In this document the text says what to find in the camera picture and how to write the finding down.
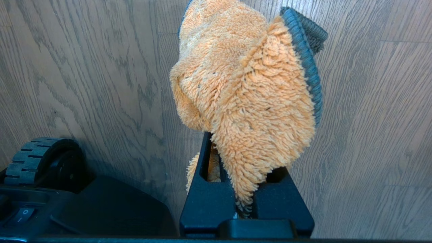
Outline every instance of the rubber tire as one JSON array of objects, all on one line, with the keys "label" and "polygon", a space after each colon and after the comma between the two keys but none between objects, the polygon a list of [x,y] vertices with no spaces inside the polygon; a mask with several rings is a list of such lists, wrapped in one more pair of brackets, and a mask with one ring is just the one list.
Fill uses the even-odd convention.
[{"label": "rubber tire", "polygon": [[40,137],[24,144],[6,169],[4,184],[33,185],[54,159],[69,150],[80,150],[72,139]]}]

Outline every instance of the power switch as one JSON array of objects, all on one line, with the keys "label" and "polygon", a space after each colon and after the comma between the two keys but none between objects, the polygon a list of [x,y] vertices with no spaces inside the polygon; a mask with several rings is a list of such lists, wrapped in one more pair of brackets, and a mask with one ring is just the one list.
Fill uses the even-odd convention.
[{"label": "power switch", "polygon": [[18,213],[7,223],[7,226],[17,226],[27,222],[34,212],[34,208],[20,208]]}]

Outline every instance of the black plastic bracket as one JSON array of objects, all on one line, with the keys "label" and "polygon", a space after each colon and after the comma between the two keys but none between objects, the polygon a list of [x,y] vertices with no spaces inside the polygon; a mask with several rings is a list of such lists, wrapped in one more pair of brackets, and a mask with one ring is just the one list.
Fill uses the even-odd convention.
[{"label": "black plastic bracket", "polygon": [[211,137],[211,133],[204,134],[197,169],[180,217],[180,234],[184,237],[214,238],[218,226],[236,214],[234,191],[229,180],[223,180],[226,171],[221,170],[220,183],[206,181]]},{"label": "black plastic bracket", "polygon": [[[285,167],[275,169],[255,192],[252,219],[236,219],[234,191],[220,163],[221,182],[207,182],[211,133],[204,134],[194,178],[180,217],[189,238],[309,238],[314,220]],[[278,233],[258,230],[271,224]]]}]

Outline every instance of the microfiber mop pad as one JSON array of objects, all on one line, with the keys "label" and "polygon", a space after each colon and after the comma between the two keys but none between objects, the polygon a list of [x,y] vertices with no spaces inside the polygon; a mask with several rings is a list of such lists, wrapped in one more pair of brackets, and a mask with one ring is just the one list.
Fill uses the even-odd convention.
[{"label": "microfiber mop pad", "polygon": [[213,133],[209,174],[220,155],[239,208],[248,208],[267,174],[289,168],[315,134],[322,95],[313,55],[327,34],[291,8],[268,23],[239,0],[192,0],[179,38],[170,72],[177,112]]}]

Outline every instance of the orange mop pad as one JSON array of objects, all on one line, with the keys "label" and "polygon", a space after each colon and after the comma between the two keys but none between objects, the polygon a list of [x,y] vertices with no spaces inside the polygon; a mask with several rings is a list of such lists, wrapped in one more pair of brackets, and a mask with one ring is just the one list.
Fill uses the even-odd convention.
[{"label": "orange mop pad", "polygon": [[179,38],[170,73],[178,114],[213,133],[208,180],[219,180],[220,156],[239,208],[248,208],[267,174],[289,168],[315,134],[322,101],[313,55],[327,33],[290,8],[268,23],[239,0],[192,0]]}]

